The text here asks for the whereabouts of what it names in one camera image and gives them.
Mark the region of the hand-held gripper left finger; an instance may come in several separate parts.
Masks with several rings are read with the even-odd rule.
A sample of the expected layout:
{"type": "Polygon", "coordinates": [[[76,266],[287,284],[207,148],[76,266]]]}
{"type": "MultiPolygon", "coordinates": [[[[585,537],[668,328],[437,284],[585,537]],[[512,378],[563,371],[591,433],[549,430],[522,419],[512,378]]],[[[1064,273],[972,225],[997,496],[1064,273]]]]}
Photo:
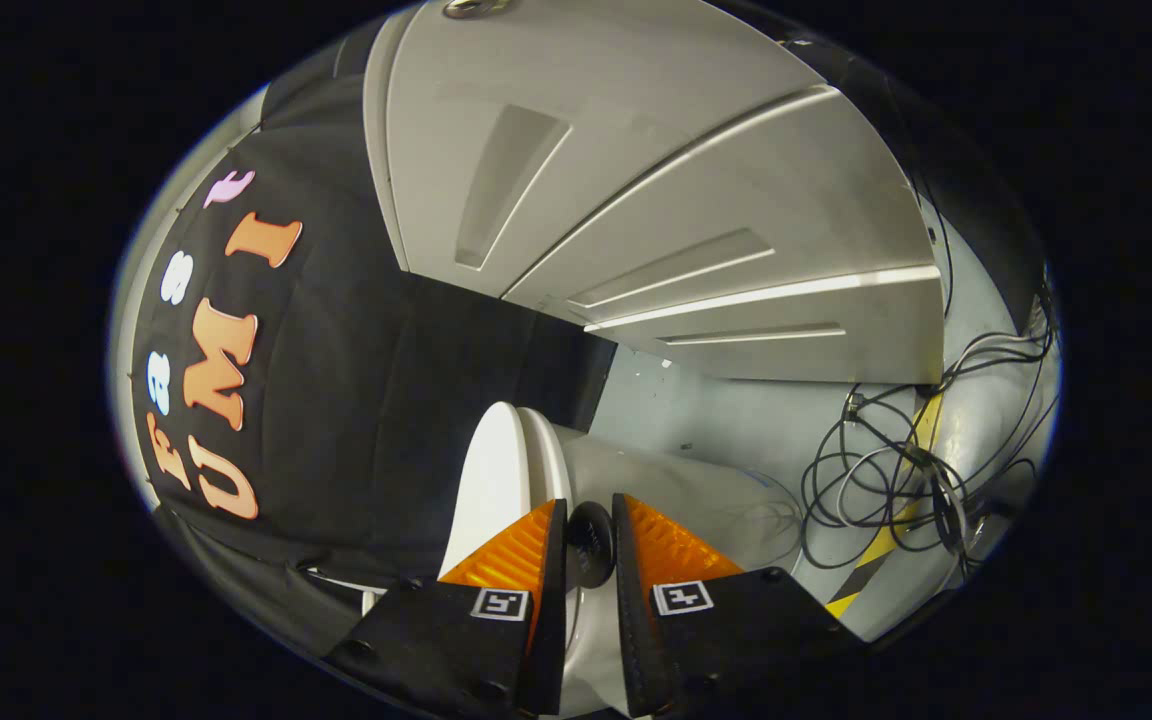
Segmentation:
{"type": "Polygon", "coordinates": [[[561,708],[567,503],[500,530],[440,579],[402,579],[326,665],[434,719],[535,719],[561,708]]]}

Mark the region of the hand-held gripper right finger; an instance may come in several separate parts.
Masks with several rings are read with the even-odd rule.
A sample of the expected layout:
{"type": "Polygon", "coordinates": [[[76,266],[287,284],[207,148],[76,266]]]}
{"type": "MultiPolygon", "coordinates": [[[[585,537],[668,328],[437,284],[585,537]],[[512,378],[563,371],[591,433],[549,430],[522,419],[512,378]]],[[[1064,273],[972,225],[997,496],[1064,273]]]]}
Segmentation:
{"type": "Polygon", "coordinates": [[[790,573],[742,569],[639,498],[612,507],[628,717],[788,717],[797,683],[864,655],[790,573]]]}

